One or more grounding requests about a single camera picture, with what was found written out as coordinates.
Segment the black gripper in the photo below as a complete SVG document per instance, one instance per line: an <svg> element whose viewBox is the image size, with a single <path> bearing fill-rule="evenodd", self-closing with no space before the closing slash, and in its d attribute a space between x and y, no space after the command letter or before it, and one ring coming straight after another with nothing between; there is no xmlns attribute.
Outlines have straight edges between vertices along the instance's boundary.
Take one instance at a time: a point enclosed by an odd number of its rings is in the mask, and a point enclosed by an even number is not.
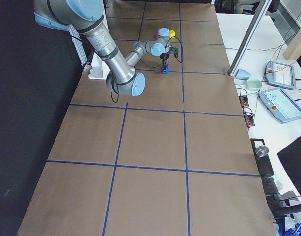
<svg viewBox="0 0 301 236"><path fill-rule="evenodd" d="M170 57L170 53L162 53L159 57L162 60L162 70L168 69L167 60Z"/></svg>

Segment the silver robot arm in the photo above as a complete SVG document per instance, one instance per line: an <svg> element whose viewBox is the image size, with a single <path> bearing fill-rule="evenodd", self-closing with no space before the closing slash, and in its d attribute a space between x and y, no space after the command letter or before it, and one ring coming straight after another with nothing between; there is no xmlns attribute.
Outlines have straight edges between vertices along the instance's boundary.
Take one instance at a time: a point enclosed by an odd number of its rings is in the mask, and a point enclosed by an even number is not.
<svg viewBox="0 0 301 236"><path fill-rule="evenodd" d="M116 94L140 96L146 80L134 66L143 55L159 57L170 48L170 30L160 28L156 40L136 42L132 52L124 57L103 23L104 5L101 0L35 0L33 3L37 24L55 30L68 30L69 26L73 26L88 39L109 67L106 84Z"/></svg>

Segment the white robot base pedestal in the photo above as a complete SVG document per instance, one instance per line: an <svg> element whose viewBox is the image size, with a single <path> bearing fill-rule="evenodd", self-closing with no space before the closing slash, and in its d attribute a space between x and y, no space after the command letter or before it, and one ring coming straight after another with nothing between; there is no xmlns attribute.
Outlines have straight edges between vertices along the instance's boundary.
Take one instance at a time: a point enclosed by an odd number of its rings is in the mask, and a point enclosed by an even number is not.
<svg viewBox="0 0 301 236"><path fill-rule="evenodd" d="M94 53L88 77L94 80L105 80L109 72L110 69L107 64L102 61L96 53Z"/></svg>

